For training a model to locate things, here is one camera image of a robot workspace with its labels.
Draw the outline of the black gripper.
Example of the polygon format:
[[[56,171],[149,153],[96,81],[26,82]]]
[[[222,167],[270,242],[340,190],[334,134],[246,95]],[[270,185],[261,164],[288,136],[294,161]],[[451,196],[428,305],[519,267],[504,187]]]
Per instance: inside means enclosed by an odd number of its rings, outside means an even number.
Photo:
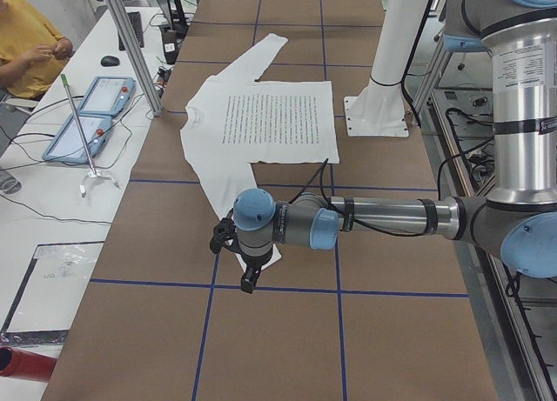
[[[253,293],[263,266],[271,260],[271,253],[268,251],[260,256],[242,253],[241,258],[246,264],[245,272],[240,279],[241,291]]]

